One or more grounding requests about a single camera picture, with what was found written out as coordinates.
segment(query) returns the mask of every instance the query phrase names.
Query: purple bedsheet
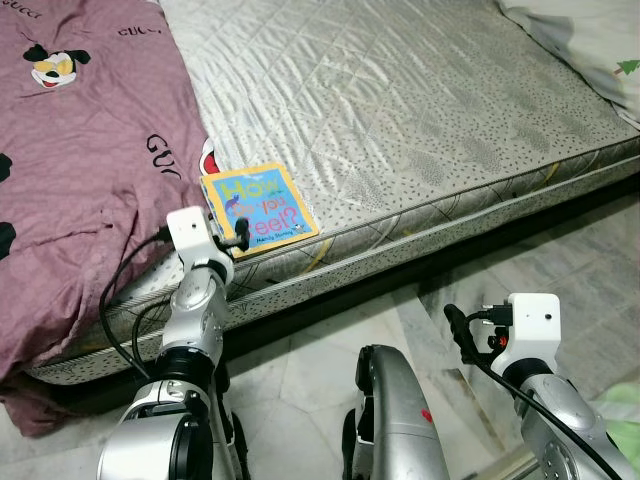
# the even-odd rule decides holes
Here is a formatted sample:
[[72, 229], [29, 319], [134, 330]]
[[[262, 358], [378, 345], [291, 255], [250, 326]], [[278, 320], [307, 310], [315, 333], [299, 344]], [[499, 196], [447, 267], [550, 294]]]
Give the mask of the purple bedsheet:
[[0, 32], [0, 401], [37, 435], [66, 412], [20, 372], [96, 320], [123, 256], [169, 211], [204, 204], [206, 133], [156, 4], [0, 0]]

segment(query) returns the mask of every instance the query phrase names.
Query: pillow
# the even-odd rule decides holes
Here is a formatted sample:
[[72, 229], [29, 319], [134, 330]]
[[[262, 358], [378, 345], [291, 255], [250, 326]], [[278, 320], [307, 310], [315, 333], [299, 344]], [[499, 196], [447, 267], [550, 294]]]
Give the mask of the pillow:
[[502, 12], [562, 58], [640, 129], [638, 0], [498, 0]]

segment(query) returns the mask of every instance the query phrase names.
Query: mattress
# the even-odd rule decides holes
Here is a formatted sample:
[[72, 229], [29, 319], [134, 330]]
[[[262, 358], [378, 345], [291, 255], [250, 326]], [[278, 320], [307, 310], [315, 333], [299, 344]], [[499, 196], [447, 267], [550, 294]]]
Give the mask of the mattress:
[[[236, 264], [227, 329], [640, 170], [638, 132], [489, 0], [161, 5], [219, 168], [284, 164], [321, 229]], [[174, 253], [121, 292], [123, 341], [181, 275]], [[30, 374], [125, 369], [106, 347], [96, 325]]]

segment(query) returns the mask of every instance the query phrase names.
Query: cable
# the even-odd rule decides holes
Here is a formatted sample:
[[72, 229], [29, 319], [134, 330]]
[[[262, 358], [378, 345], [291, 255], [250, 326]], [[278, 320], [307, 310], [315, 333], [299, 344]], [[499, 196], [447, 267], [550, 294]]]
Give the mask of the cable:
[[478, 312], [472, 313], [467, 318], [465, 318], [465, 323], [467, 324], [467, 326], [469, 326], [472, 320], [486, 319], [486, 318], [489, 318], [489, 315], [487, 314], [487, 312], [485, 312], [484, 310], [480, 310]]
[[142, 320], [144, 319], [144, 316], [147, 314], [147, 312], [149, 312], [150, 310], [153, 310], [154, 308], [167, 305], [168, 303], [169, 303], [169, 299], [165, 298], [164, 300], [160, 300], [159, 302], [152, 303], [151, 305], [147, 305], [136, 316], [135, 322], [133, 322], [133, 327], [131, 328], [131, 350], [133, 352], [133, 358], [140, 365], [144, 365], [144, 360], [142, 360], [142, 357], [140, 356], [140, 351], [138, 350], [138, 331], [140, 330], [140, 323], [142, 323]]
[[113, 276], [111, 277], [111, 279], [107, 283], [107, 286], [102, 291], [102, 295], [100, 295], [100, 303], [98, 304], [98, 314], [100, 316], [100, 323], [102, 324], [102, 329], [104, 330], [104, 333], [107, 336], [107, 339], [109, 340], [109, 343], [116, 350], [116, 352], [118, 352], [120, 354], [120, 356], [127, 361], [127, 363], [129, 365], [131, 365], [133, 368], [138, 370], [138, 372], [140, 372], [142, 374], [142, 376], [147, 380], [151, 380], [151, 376], [149, 375], [147, 370], [144, 368], [144, 364], [143, 363], [138, 363], [136, 361], [136, 359], [133, 358], [129, 354], [129, 352], [127, 352], [122, 347], [122, 345], [120, 345], [120, 342], [118, 341], [118, 339], [113, 334], [113, 331], [111, 330], [111, 326], [109, 325], [109, 320], [107, 319], [107, 315], [106, 315], [106, 312], [105, 312], [105, 304], [107, 303], [107, 295], [109, 295], [109, 292], [111, 291], [112, 288], [115, 288], [115, 284], [118, 281], [118, 277], [122, 274], [124, 269], [127, 268], [129, 263], [131, 263], [132, 258], [140, 250], [142, 250], [144, 247], [146, 247], [147, 245], [149, 245], [149, 244], [151, 244], [153, 242], [156, 242], [158, 240], [162, 240], [162, 241], [166, 242], [167, 238], [169, 240], [171, 240], [171, 235], [169, 234], [169, 229], [165, 226], [165, 227], [162, 227], [158, 231], [158, 233], [156, 233], [155, 235], [147, 238], [140, 245], [138, 245], [136, 248], [134, 248], [133, 251], [129, 255], [127, 255], [124, 258], [124, 260], [122, 260], [122, 263], [120, 264], [120, 266], [118, 267], [116, 272], [113, 274]]
[[[467, 317], [467, 320], [471, 321], [473, 320], [473, 318], [479, 318], [479, 317], [473, 317], [474, 315], [476, 314], [469, 315]], [[556, 417], [553, 413], [547, 410], [547, 408], [544, 405], [534, 400], [533, 398], [529, 397], [522, 390], [514, 387], [513, 385], [508, 383], [506, 380], [504, 380], [500, 375], [498, 375], [493, 370], [491, 370], [490, 367], [487, 367], [486, 365], [484, 365], [480, 361], [480, 359], [476, 356], [475, 352], [471, 352], [471, 356], [475, 360], [475, 365], [480, 370], [482, 370], [482, 372], [484, 372], [486, 375], [489, 376], [489, 378], [491, 378], [492, 380], [494, 380], [495, 382], [497, 382], [498, 384], [506, 388], [512, 395], [515, 395], [520, 400], [525, 402], [527, 405], [529, 405], [531, 408], [537, 411], [540, 415], [546, 418], [549, 422], [551, 422], [558, 430], [560, 430], [567, 437], [569, 437], [578, 447], [580, 447], [584, 451], [584, 453], [586, 453], [591, 458], [591, 460], [593, 460], [607, 475], [609, 475], [611, 480], [622, 480], [620, 475], [616, 473], [616, 471], [604, 460], [604, 458], [600, 456], [598, 452], [596, 452], [593, 448], [591, 448], [591, 446], [587, 442], [585, 442], [573, 430], [571, 430], [571, 428], [569, 428], [561, 420], [559, 420], [558, 417]]]

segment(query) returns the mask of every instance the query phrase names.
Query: book cover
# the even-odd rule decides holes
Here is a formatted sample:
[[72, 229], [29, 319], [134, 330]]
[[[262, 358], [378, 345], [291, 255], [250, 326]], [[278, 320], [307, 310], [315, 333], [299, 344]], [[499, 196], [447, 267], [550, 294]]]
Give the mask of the book cover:
[[249, 219], [249, 250], [235, 248], [234, 257], [253, 255], [318, 234], [287, 170], [277, 163], [214, 173], [200, 183], [221, 233], [235, 236], [240, 217]]

